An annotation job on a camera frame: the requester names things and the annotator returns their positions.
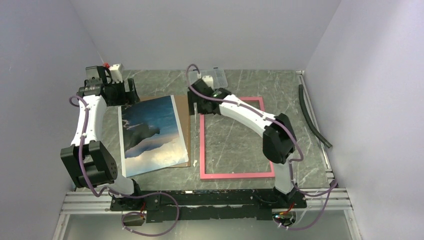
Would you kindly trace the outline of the sea and cloud photo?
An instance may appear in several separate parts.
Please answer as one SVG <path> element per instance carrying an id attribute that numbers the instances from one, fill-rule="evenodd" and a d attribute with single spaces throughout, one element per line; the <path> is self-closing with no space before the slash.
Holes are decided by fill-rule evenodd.
<path id="1" fill-rule="evenodd" d="M 138 103 L 118 108 L 121 169 L 122 175 L 127 178 L 153 172 L 141 171 L 140 157 L 143 141 L 159 134 L 160 129 L 148 123 L 153 117 L 148 116 L 145 110 L 142 98 Z"/>

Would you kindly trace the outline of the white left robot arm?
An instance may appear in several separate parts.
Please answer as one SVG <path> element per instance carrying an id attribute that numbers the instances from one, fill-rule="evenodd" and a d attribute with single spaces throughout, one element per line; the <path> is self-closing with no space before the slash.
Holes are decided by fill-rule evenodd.
<path id="1" fill-rule="evenodd" d="M 134 104 L 140 100 L 134 80 L 123 77 L 121 63 L 86 67 L 86 79 L 76 95 L 69 98 L 79 109 L 76 133 L 60 158 L 77 188 L 88 188 L 95 196 L 108 191 L 130 210 L 143 204 L 137 183 L 119 171 L 114 157 L 101 142 L 103 119 L 108 107 Z"/>

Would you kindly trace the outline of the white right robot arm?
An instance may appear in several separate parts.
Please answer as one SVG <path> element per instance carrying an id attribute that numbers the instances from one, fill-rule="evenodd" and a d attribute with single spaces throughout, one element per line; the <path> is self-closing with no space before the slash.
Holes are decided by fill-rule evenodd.
<path id="1" fill-rule="evenodd" d="M 288 116 L 264 112 L 224 88 L 213 89 L 203 79 L 189 85 L 187 94 L 191 114 L 231 118 L 262 138 L 262 152 L 274 168 L 275 202 L 282 208 L 293 203 L 297 184 L 291 161 L 300 148 Z"/>

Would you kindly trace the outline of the pink wooden picture frame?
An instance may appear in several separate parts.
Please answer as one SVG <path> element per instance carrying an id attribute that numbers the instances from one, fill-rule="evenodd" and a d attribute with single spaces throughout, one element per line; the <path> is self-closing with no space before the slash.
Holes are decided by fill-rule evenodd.
<path id="1" fill-rule="evenodd" d="M 229 117 L 199 115 L 199 170 L 202 181 L 274 178 L 262 139 Z"/>

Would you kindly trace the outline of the clear acrylic sheet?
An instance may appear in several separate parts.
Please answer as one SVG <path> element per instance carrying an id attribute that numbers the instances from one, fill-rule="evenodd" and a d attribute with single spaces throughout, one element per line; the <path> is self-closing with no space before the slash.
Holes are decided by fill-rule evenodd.
<path id="1" fill-rule="evenodd" d="M 198 116 L 198 112 L 197 112 L 197 104 L 194 103 L 193 104 L 193 108 L 194 108 L 194 161 L 193 161 L 193 167 L 196 167 L 197 164 L 197 157 L 196 157 L 196 153 L 197 153 L 197 137 L 198 137 L 198 127 L 197 127 L 197 116 Z"/>

